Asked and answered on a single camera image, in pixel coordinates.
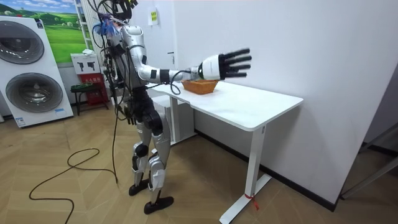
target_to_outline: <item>baseboard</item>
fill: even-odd
[[[249,162],[249,158],[243,154],[241,154],[238,151],[235,151],[234,149],[230,148],[229,146],[213,139],[212,137],[206,135],[205,133],[198,131],[197,129],[195,129],[195,132],[198,133],[199,136],[205,138],[206,140],[212,142],[213,144],[217,145],[218,147],[224,149],[225,151],[231,153],[232,155],[242,159],[245,162]],[[270,168],[267,168],[263,165],[260,164],[260,170],[263,171],[264,173],[270,175],[272,178],[275,178],[276,180],[278,180],[279,182],[282,182],[283,184],[285,184],[286,186],[290,187],[291,189],[294,189],[295,191],[299,192],[300,194],[306,196],[307,198],[313,200],[314,202],[318,203],[319,205],[321,205],[322,207],[325,207],[326,209],[334,212],[337,206],[337,202],[336,203],[331,203],[328,200],[324,199],[323,197],[313,193],[312,191],[302,187],[299,184],[296,184],[295,182],[289,180],[288,178],[278,174],[277,172],[271,170]]]
[[[363,142],[361,147],[364,147],[366,144],[367,144],[366,142]],[[391,149],[387,149],[385,147],[371,145],[371,146],[369,146],[368,149],[376,151],[376,152],[383,153],[383,154],[388,155],[388,156],[398,157],[398,152],[397,151],[394,151],[394,150],[391,150]]]

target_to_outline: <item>wooden floor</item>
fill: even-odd
[[[69,202],[36,202],[28,198],[39,182],[66,169],[68,156],[97,147],[101,154],[84,167],[111,168],[114,127],[112,110],[82,112],[80,117],[19,129],[13,120],[0,124],[0,223],[64,223]],[[139,138],[134,126],[119,122],[116,169],[119,185],[109,172],[70,170],[39,187],[35,197],[67,197],[75,201],[69,223],[218,223],[219,217],[244,191],[247,164],[201,137],[172,148],[163,196],[174,204],[145,215],[149,192],[127,194],[132,184],[131,149]],[[88,157],[77,156],[72,162]],[[376,152],[358,156],[348,187],[391,160]],[[233,223],[398,223],[398,172],[390,172],[340,201],[335,213],[272,179]]]

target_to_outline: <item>landscape poster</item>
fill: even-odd
[[[0,0],[0,15],[41,19],[57,63],[86,49],[74,0]]]

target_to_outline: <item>washing machine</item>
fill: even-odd
[[[73,116],[41,20],[0,16],[0,91],[20,128]]]

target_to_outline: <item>humanoid robot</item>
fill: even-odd
[[[248,62],[251,56],[249,49],[243,49],[228,54],[218,54],[206,58],[198,66],[186,70],[169,70],[154,68],[147,65],[144,34],[138,26],[131,26],[123,20],[131,18],[131,8],[137,2],[113,1],[113,9],[117,4],[122,7],[122,13],[111,15],[100,14],[103,18],[101,25],[112,22],[114,31],[110,35],[105,31],[108,46],[104,49],[108,63],[108,72],[112,70],[111,62],[116,63],[120,74],[125,74],[124,85],[128,89],[127,106],[121,110],[129,122],[136,124],[141,141],[135,143],[132,149],[132,171],[134,184],[129,189],[129,195],[138,194],[141,190],[149,188],[150,201],[144,206],[144,213],[166,208],[173,204],[173,197],[160,197],[164,180],[167,159],[170,152],[170,129],[164,114],[154,109],[154,104],[147,94],[148,83],[169,84],[180,80],[224,80],[225,78],[245,77],[242,69],[249,69],[249,64],[237,64]],[[149,143],[154,141],[156,153],[148,157]],[[149,165],[149,178],[144,179],[144,171]]]

